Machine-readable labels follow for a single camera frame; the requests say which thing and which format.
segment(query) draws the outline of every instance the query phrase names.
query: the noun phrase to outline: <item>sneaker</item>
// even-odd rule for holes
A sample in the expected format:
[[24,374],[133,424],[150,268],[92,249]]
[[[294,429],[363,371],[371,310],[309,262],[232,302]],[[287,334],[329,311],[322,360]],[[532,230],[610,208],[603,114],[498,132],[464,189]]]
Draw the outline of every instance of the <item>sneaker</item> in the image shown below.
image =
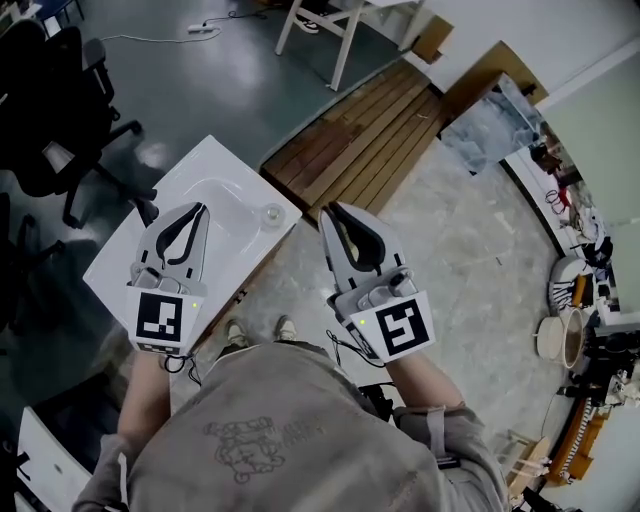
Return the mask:
[[318,32],[320,32],[318,25],[313,21],[305,20],[304,18],[296,16],[295,18],[293,18],[293,22],[307,34],[317,34]]
[[232,318],[227,322],[225,327],[228,345],[238,345],[239,347],[248,347],[249,340],[247,331],[239,320]]
[[278,341],[298,341],[296,324],[288,315],[283,315],[276,324],[276,340]]

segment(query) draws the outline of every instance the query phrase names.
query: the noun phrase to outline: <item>cord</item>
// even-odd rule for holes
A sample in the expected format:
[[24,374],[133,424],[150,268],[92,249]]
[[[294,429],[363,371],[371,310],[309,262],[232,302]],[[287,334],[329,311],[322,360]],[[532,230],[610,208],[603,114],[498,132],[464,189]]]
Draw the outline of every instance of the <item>cord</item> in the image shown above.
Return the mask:
[[[202,381],[200,380],[200,375],[198,374],[198,367],[196,366],[196,352],[189,354],[188,356],[171,356],[168,355],[164,358],[163,368],[165,371],[169,373],[180,373],[184,370],[184,366],[187,361],[191,361],[191,368],[189,368],[189,372],[187,373],[189,379],[195,382],[198,386],[202,387]],[[180,366],[175,370],[169,368],[169,361],[178,360],[180,361]]]
[[338,347],[345,347],[345,348],[348,348],[349,350],[352,350],[356,354],[358,354],[362,358],[362,360],[365,363],[367,363],[369,366],[373,366],[374,368],[384,368],[384,363],[375,364],[369,361],[367,359],[367,356],[364,355],[364,351],[361,348],[356,347],[351,343],[347,343],[346,341],[339,340],[338,337],[335,334],[333,334],[329,329],[327,329],[325,332],[327,333],[327,336],[329,337],[329,339],[333,342],[333,350],[335,351],[335,354],[336,354],[336,362],[338,363],[338,366],[342,367],[342,361],[340,359],[340,351]]
[[549,400],[549,405],[547,406],[547,412],[544,415],[544,420],[542,420],[542,427],[540,427],[540,439],[544,437],[544,426],[547,423],[547,417],[549,416],[549,411],[551,410],[551,404],[553,403],[553,399],[557,396],[559,395],[554,393],[553,396],[551,397],[551,400]]
[[549,190],[544,196],[544,202],[551,206],[551,211],[556,215],[562,215],[567,207],[560,200],[560,194],[557,190]]
[[140,41],[143,43],[173,43],[173,44],[186,44],[186,43],[203,43],[205,41],[211,41],[211,39],[218,37],[222,32],[221,28],[214,27],[217,32],[209,37],[201,39],[147,39],[146,37],[128,36],[126,34],[119,34],[117,36],[103,37],[100,41],[110,41],[111,39],[130,39],[131,41]]
[[[210,21],[227,21],[227,20],[239,20],[242,18],[257,18],[259,20],[266,20],[268,19],[267,15],[264,14],[267,11],[275,11],[275,10],[279,10],[282,9],[281,7],[266,7],[265,9],[260,9],[258,11],[254,11],[254,12],[250,12],[248,14],[240,14],[238,15],[238,13],[236,11],[229,11],[229,13],[226,16],[221,16],[219,18],[209,18],[206,19],[202,22],[202,25],[206,25],[207,23],[209,23]],[[149,39],[146,37],[138,37],[138,36],[129,36],[126,34],[119,34],[117,36],[108,36],[108,37],[103,37],[100,39],[100,41],[110,41],[111,39],[129,39],[131,41],[139,41],[142,43],[172,43],[172,44],[186,44],[186,43],[203,43],[205,41],[211,41],[213,38],[218,37],[220,35],[220,33],[222,32],[221,28],[218,27],[213,27],[214,30],[216,31],[214,34],[208,36],[208,37],[203,37],[201,39]]]

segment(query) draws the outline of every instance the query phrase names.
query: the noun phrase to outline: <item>black chair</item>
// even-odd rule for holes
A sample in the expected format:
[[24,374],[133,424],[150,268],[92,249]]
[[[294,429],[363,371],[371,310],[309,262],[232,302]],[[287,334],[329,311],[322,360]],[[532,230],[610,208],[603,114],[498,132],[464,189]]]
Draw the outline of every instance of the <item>black chair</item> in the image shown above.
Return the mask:
[[20,334],[16,321],[18,304],[22,298],[31,300],[40,309],[27,285],[29,273],[44,263],[52,254],[63,252],[64,244],[58,240],[36,254],[28,254],[26,248],[27,231],[35,225],[31,215],[25,215],[18,232],[18,242],[14,245],[9,240],[10,201],[9,194],[0,194],[0,331],[9,325],[9,329]]
[[[121,183],[100,165],[106,145],[142,131],[137,121],[111,130],[120,114],[110,105],[114,91],[105,59],[102,43],[92,39],[82,46],[76,27],[45,40],[40,25],[25,20],[0,37],[0,169],[13,171],[30,196],[66,192],[63,220],[73,228],[80,222],[71,205],[91,169],[139,210],[156,194]],[[53,142],[73,155],[58,172],[43,154]]]

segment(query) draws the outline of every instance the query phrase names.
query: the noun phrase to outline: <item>chair armrest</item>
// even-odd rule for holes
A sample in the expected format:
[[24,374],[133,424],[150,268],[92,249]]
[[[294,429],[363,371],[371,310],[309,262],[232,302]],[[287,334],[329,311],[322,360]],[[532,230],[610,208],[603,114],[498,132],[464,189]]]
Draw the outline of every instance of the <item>chair armrest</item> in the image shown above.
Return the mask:
[[104,50],[104,45],[100,39],[90,39],[82,47],[84,53],[84,60],[87,63],[85,69],[94,69],[96,66],[104,65],[104,61],[107,58],[107,53]]
[[113,90],[113,85],[111,85],[107,68],[104,65],[104,62],[107,59],[107,53],[104,50],[102,41],[99,39],[90,39],[82,47],[82,51],[84,52],[84,58],[87,62],[87,67],[84,69],[85,73],[93,73],[95,71],[98,74],[98,78],[102,84],[102,88],[104,89],[106,100],[111,102],[115,92]]

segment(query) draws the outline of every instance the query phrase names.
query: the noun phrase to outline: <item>concrete floor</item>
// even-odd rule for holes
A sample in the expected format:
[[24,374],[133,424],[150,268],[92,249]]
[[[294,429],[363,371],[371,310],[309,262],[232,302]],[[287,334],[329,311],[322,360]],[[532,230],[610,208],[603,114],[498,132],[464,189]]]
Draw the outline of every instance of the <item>concrete floor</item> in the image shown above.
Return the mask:
[[[438,341],[425,353],[486,423],[492,448],[508,445],[508,429],[538,438],[547,407],[565,379],[561,366],[537,356],[533,338],[548,315],[546,281],[557,253],[514,183],[499,166],[471,177],[436,141],[381,218],[395,228],[418,285],[429,294]],[[318,232],[304,221],[247,291],[227,317],[242,319],[256,342],[272,339],[284,313],[296,321],[300,339],[332,357],[326,329],[350,340],[325,303],[333,293],[332,275]],[[224,346],[224,323],[198,353],[201,376]],[[358,385],[389,380],[384,369],[367,366],[344,349],[341,355]],[[186,374],[177,376],[174,410],[196,391]],[[399,397],[390,395],[398,405]],[[553,400],[544,435],[559,434],[570,403]]]
[[[253,12],[250,0],[83,0],[86,21],[70,7],[86,41],[129,34],[183,39],[188,25],[209,17]],[[286,12],[266,20],[246,18],[220,23],[215,39],[194,44],[105,41],[107,67],[122,121],[138,119],[145,131],[110,145],[101,163],[123,181],[150,188],[206,135],[214,135],[252,167],[258,167],[309,120],[349,89],[399,58],[397,48],[372,29],[359,27],[336,94],[325,87],[338,55],[332,34],[292,31],[281,57],[273,53]],[[110,333],[113,318],[82,282],[82,275],[131,207],[100,178],[83,180],[73,212],[85,221],[72,230],[62,223],[65,196],[30,198],[12,173],[0,175],[0,191],[12,201],[11,236],[22,216],[38,222],[29,247],[34,251],[60,239],[66,252],[33,275],[31,285],[42,306],[57,318],[45,329],[32,309],[22,312],[28,326],[21,337],[5,331],[0,348],[0,429],[15,435],[22,408],[81,382],[91,373]]]

